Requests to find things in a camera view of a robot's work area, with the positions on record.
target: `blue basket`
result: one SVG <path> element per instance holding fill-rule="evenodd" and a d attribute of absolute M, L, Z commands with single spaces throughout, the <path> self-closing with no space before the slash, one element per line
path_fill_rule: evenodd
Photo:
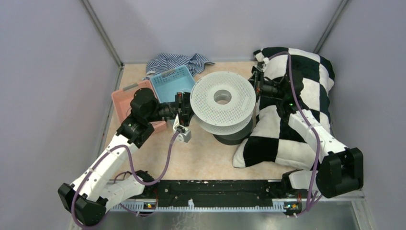
<path fill-rule="evenodd" d="M 150 79 L 159 102 L 173 102 L 177 92 L 191 92 L 196 83 L 183 65 L 155 75 Z"/>

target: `spool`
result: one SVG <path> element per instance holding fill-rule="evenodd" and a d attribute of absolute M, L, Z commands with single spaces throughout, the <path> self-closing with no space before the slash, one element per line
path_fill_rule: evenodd
<path fill-rule="evenodd" d="M 238 143 L 246 136 L 246 130 L 251 131 L 247 126 L 252 120 L 255 102 L 255 91 L 248 80 L 228 71 L 207 74 L 191 91 L 196 121 L 217 140 L 227 143 Z"/>

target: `pink basket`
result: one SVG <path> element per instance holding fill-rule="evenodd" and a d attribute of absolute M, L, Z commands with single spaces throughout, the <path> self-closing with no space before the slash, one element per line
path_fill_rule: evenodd
<path fill-rule="evenodd" d="M 154 88 L 152 88 L 151 82 L 148 80 L 143 80 L 139 83 L 124 87 L 124 88 L 114 91 L 112 93 L 114 110 L 117 113 L 118 121 L 120 123 L 122 123 L 128 117 L 128 115 L 130 115 L 130 112 L 131 112 L 130 102 L 134 98 L 134 93 L 138 89 L 141 89 L 141 88 L 150 88 L 150 89 L 152 89 L 152 91 L 154 91 Z M 165 121 L 158 121 L 158 122 L 151 122 L 151 123 L 155 129 L 154 133 L 162 132 L 163 130 L 165 130 L 167 128 Z"/>

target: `basket handle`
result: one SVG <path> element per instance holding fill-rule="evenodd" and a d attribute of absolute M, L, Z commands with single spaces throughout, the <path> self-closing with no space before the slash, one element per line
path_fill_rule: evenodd
<path fill-rule="evenodd" d="M 138 86 L 138 83 L 134 83 L 134 84 L 132 84 L 132 85 L 129 85 L 129 86 L 124 87 L 124 88 L 123 88 L 123 91 L 130 90 L 130 89 L 132 89 L 132 88 L 134 88 L 134 87 L 137 87 L 137 86 Z"/>
<path fill-rule="evenodd" d="M 168 75 L 168 74 L 170 74 L 170 73 L 173 73 L 175 70 L 176 70 L 176 68 L 175 68 L 175 69 L 167 70 L 167 71 L 165 71 L 165 72 L 162 72 L 162 73 L 161 73 L 161 76 L 164 77 L 164 75 Z"/>

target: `gray wall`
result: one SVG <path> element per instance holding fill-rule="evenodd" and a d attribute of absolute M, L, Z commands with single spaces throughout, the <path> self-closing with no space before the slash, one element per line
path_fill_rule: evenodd
<path fill-rule="evenodd" d="M 118 68 L 78 0 L 0 3 L 0 229 L 66 229 Z"/>
<path fill-rule="evenodd" d="M 352 1 L 321 55 L 336 72 L 333 127 L 364 153 L 367 201 L 379 229 L 406 213 L 406 1 Z"/>
<path fill-rule="evenodd" d="M 267 46 L 313 51 L 340 0 L 90 0 L 123 62 L 160 52 L 250 60 Z"/>

